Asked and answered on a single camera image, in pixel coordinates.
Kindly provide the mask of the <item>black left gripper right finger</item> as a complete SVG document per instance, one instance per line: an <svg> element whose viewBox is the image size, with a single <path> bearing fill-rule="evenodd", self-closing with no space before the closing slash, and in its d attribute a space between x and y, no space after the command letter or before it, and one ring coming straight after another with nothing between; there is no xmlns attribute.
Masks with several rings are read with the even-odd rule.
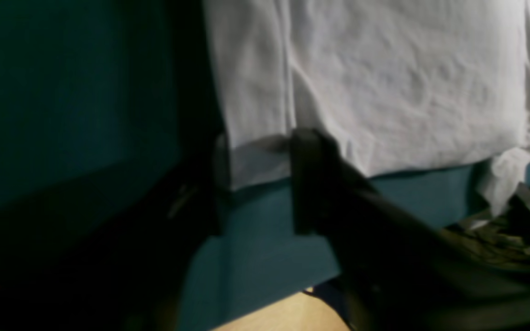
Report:
<svg viewBox="0 0 530 331"><path fill-rule="evenodd" d="M290 139L297 233L328 241L356 331L475 331L475 304L446 277L465 262L423 222L393 205L312 129Z"/></svg>

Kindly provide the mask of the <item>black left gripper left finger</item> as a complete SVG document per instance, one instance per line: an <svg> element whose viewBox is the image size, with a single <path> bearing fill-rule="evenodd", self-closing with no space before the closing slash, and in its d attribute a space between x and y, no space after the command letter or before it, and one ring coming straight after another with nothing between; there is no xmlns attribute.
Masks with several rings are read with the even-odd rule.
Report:
<svg viewBox="0 0 530 331"><path fill-rule="evenodd" d="M141 201L122 247L122 328L174 331L194 256L221 231L211 134Z"/></svg>

